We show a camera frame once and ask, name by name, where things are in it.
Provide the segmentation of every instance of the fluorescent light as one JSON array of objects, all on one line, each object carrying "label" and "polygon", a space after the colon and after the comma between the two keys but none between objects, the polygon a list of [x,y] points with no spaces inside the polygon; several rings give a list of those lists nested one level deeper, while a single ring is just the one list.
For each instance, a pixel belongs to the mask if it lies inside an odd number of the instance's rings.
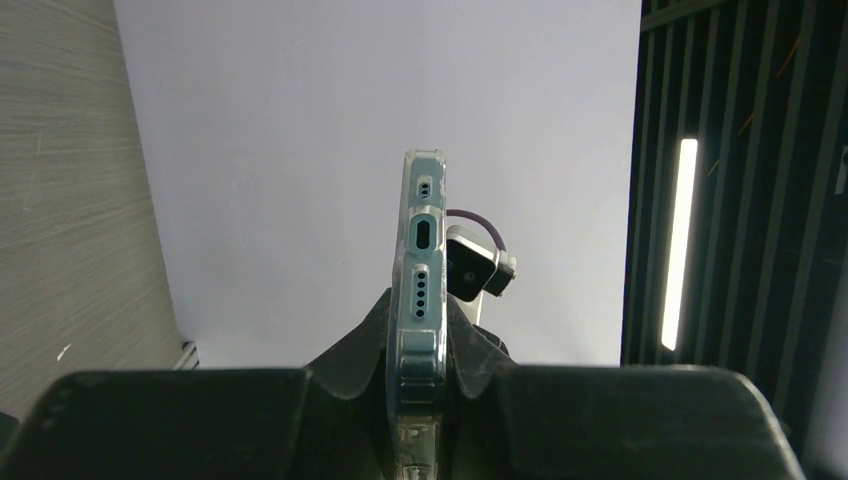
[{"label": "fluorescent light", "polygon": [[662,328],[662,344],[669,350],[677,347],[677,327],[680,324],[680,303],[683,297],[683,275],[686,270],[686,246],[689,243],[689,216],[692,213],[697,157],[697,140],[685,139],[680,142]]}]

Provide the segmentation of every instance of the cable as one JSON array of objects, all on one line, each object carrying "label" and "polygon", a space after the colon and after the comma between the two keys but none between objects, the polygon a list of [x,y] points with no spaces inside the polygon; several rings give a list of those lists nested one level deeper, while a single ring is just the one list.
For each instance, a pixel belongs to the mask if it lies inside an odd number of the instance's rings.
[{"label": "cable", "polygon": [[486,220],[486,218],[482,215],[469,212],[468,210],[460,210],[458,208],[449,208],[446,213],[449,217],[459,217],[479,223],[481,227],[485,228],[486,231],[489,232],[489,236],[491,236],[492,241],[495,242],[495,247],[498,250],[506,251],[506,245],[503,242],[503,237],[501,237],[501,234],[498,233],[498,229],[492,225],[492,222]]},{"label": "cable", "polygon": [[794,57],[795,52],[798,51],[798,43],[800,41],[801,41],[801,37],[798,37],[795,40],[795,45],[792,45],[792,50],[789,52],[789,56],[786,57],[786,61],[783,62],[783,65],[781,65],[780,70],[777,71],[777,75],[775,75],[775,78],[780,78],[780,76],[783,74],[783,71],[786,70],[786,67],[789,66],[789,62],[792,61],[792,57]]}]

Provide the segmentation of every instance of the charging port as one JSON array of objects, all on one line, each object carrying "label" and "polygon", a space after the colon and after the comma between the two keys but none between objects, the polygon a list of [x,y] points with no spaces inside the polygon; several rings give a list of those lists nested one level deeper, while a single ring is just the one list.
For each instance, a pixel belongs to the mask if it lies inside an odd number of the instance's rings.
[{"label": "charging port", "polygon": [[430,222],[427,220],[419,220],[415,226],[415,246],[419,250],[430,248]]}]

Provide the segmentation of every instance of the wooden surface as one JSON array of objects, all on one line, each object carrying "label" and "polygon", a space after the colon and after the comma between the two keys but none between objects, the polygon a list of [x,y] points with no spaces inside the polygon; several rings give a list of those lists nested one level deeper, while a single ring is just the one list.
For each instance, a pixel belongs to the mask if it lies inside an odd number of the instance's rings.
[{"label": "wooden surface", "polygon": [[112,2],[2,11],[0,411],[22,418],[64,373],[173,367],[181,338]]}]

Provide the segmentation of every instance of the black slatted panel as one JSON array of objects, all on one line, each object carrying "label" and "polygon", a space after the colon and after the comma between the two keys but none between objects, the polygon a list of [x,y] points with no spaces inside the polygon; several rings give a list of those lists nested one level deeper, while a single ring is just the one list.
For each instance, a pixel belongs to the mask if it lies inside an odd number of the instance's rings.
[{"label": "black slatted panel", "polygon": [[[848,242],[848,0],[646,0],[622,364],[751,378],[805,448]],[[680,140],[699,141],[681,325],[661,344]]]}]

